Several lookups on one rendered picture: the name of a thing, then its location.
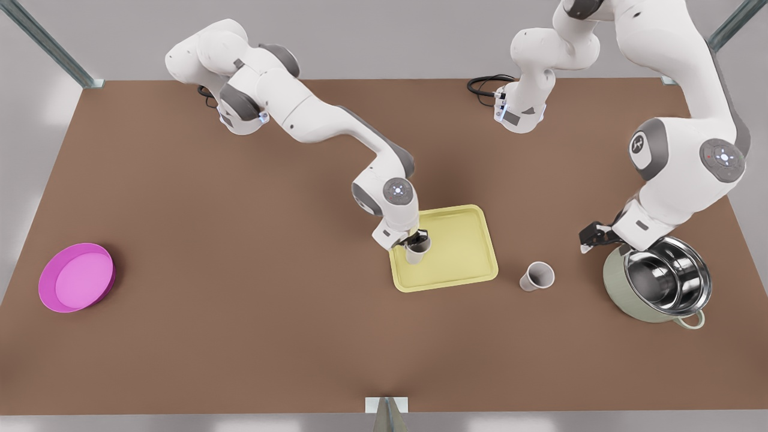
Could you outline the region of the yellow tray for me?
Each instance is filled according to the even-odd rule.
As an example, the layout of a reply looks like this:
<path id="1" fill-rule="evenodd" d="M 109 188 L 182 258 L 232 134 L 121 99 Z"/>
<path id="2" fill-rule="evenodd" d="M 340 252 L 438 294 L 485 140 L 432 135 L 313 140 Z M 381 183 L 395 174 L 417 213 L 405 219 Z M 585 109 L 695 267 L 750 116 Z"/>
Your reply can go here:
<path id="1" fill-rule="evenodd" d="M 419 223 L 431 248 L 419 263 L 408 263 L 403 248 L 389 253 L 393 284 L 400 292 L 491 281 L 497 277 L 496 252 L 483 210 L 476 205 L 420 211 Z"/>

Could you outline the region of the pink round bowl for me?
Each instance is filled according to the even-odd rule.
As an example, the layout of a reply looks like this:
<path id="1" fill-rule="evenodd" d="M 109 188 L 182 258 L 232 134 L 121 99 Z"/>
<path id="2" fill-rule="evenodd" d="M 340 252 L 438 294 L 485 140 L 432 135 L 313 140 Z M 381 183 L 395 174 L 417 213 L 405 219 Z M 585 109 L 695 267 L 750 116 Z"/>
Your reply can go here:
<path id="1" fill-rule="evenodd" d="M 38 282 L 41 303 L 57 313 L 72 313 L 103 299 L 116 279 L 112 255 L 98 244 L 73 244 L 47 262 Z"/>

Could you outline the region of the pale green steel pot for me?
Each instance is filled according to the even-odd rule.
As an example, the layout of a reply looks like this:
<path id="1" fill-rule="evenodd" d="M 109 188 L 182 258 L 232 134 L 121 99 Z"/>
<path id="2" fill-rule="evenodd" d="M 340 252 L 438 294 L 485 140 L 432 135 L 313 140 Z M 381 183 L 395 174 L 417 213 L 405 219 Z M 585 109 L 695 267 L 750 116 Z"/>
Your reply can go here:
<path id="1" fill-rule="evenodd" d="M 645 251 L 623 244 L 609 254 L 602 271 L 604 288 L 625 314 L 648 323 L 675 322 L 698 330 L 712 295 L 709 268 L 689 244 L 661 238 Z"/>

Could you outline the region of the silver frame post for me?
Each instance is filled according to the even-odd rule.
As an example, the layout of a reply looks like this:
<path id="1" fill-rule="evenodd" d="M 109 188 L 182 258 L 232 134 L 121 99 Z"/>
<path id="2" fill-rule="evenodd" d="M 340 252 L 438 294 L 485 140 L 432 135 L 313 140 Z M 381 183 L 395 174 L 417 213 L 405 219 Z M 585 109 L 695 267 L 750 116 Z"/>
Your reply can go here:
<path id="1" fill-rule="evenodd" d="M 686 0 L 694 24 L 736 83 L 768 79 L 768 0 Z"/>
<path id="2" fill-rule="evenodd" d="M 365 398 L 365 413 L 376 414 L 373 432 L 409 432 L 402 416 L 408 412 L 408 397 Z"/>
<path id="3" fill-rule="evenodd" d="M 104 87 L 105 81 L 103 79 L 94 79 L 88 74 L 18 0 L 0 0 L 0 10 L 41 47 L 80 87 L 83 89 L 99 89 Z"/>

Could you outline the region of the white cup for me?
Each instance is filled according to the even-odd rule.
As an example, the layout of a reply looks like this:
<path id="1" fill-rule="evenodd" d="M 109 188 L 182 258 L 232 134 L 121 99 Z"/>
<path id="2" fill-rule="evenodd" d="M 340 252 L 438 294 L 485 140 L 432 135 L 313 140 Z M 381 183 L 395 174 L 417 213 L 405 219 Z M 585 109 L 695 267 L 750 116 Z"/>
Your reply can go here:
<path id="1" fill-rule="evenodd" d="M 410 263 L 411 265 L 417 265 L 417 263 L 420 263 L 426 252 L 430 250 L 429 248 L 406 248 L 405 244 L 403 244 L 403 247 L 405 248 L 406 262 Z"/>
<path id="2" fill-rule="evenodd" d="M 525 292 L 551 287 L 555 282 L 555 273 L 551 265 L 545 262 L 533 262 L 527 267 L 519 285 Z"/>

